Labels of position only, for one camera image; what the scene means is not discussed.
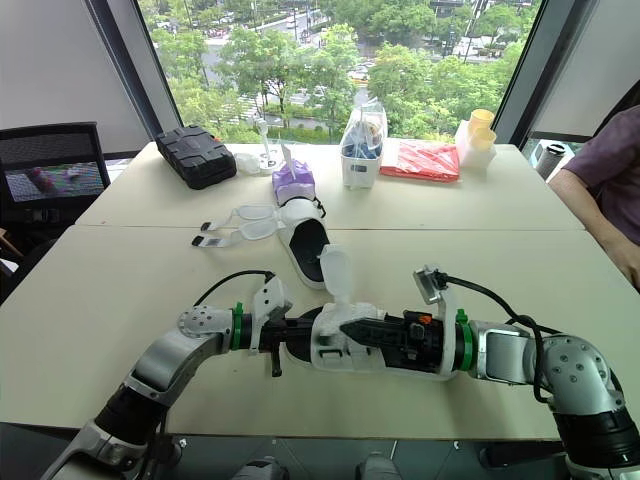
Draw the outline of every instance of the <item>table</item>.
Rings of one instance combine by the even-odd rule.
[[[0,308],[0,421],[79,427],[97,414],[146,346],[223,275],[273,269],[301,314],[328,300],[305,287],[276,237],[229,249],[190,246],[188,228],[73,226]],[[584,231],[330,230],[351,255],[354,300],[399,314],[425,309],[411,272],[437,262],[492,288],[541,324],[607,356],[640,418],[635,353],[640,296]],[[248,302],[259,278],[206,303]],[[501,321],[490,300],[455,287],[470,318]],[[171,411],[176,433],[406,439],[556,439],[530,387],[321,372],[246,352],[205,362]]]
[[[234,153],[259,145],[229,145]],[[486,175],[463,172],[452,184],[379,175],[372,189],[342,185],[336,145],[295,145],[307,161],[330,229],[579,230],[567,210],[513,145],[499,145]],[[393,155],[390,140],[385,155]],[[199,227],[226,218],[235,207],[274,203],[270,177],[239,174],[204,190],[191,190],[147,145],[77,221],[79,225]]]

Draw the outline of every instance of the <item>office chair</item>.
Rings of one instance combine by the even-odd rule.
[[[4,264],[1,265],[4,268],[0,269],[0,305],[2,305],[11,292],[20,285],[20,282],[25,279],[33,267],[35,267],[40,259],[53,247],[54,243],[55,240],[48,240],[41,243],[26,256],[16,255],[12,251],[0,246],[0,260],[9,260],[18,265],[15,272],[8,271]]]
[[[95,122],[0,130],[0,226],[27,251],[60,236],[108,185]]]

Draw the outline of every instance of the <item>yellow cup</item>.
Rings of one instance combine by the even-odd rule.
[[[471,134],[471,146],[481,152],[487,151],[496,141],[496,132],[488,128],[478,128]]]
[[[473,132],[480,128],[489,128],[495,115],[489,110],[478,108],[471,112],[471,119],[469,120],[469,135],[473,135]]]

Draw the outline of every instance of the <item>window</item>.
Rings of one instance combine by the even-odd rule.
[[[185,124],[228,143],[338,143],[378,97],[392,136],[497,111],[541,0],[138,0]]]

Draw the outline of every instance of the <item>car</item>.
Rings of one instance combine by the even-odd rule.
[[[327,91],[327,87],[324,87],[322,85],[316,85],[315,88],[313,89],[313,96],[317,98],[323,98],[326,91]]]
[[[355,82],[368,82],[369,69],[364,65],[358,65],[347,73],[347,76]]]

